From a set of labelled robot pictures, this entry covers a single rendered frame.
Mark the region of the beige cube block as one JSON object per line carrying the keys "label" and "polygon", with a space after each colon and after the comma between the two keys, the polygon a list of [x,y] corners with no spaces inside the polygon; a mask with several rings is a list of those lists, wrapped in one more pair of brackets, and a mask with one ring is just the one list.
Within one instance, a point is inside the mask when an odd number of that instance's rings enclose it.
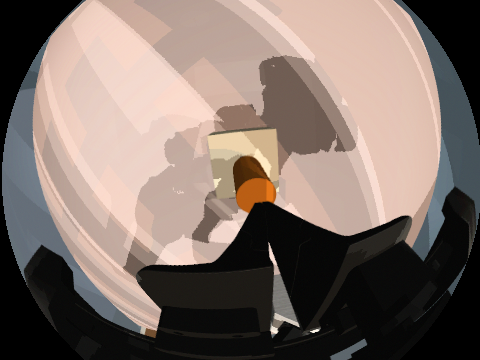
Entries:
{"label": "beige cube block", "polygon": [[207,137],[217,199],[235,197],[232,165],[241,156],[253,156],[260,161],[269,180],[279,188],[279,145],[276,128],[260,127],[237,131],[213,132]]}

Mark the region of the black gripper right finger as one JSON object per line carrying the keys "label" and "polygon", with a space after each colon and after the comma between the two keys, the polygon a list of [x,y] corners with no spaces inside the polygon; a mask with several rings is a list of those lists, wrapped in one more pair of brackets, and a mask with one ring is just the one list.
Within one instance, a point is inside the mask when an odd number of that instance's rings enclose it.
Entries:
{"label": "black gripper right finger", "polygon": [[292,215],[271,201],[261,204],[267,215],[268,243],[301,333],[320,329],[320,317],[351,269],[405,241],[412,227],[412,216],[404,215],[343,236]]}

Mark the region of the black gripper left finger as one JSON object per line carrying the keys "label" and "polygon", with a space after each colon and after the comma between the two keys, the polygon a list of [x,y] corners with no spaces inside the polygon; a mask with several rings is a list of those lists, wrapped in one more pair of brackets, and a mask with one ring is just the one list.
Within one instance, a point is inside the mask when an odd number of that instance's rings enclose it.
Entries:
{"label": "black gripper left finger", "polygon": [[261,203],[253,203],[236,239],[213,263],[147,265],[137,284],[160,309],[256,308],[260,332],[271,329],[273,261]]}

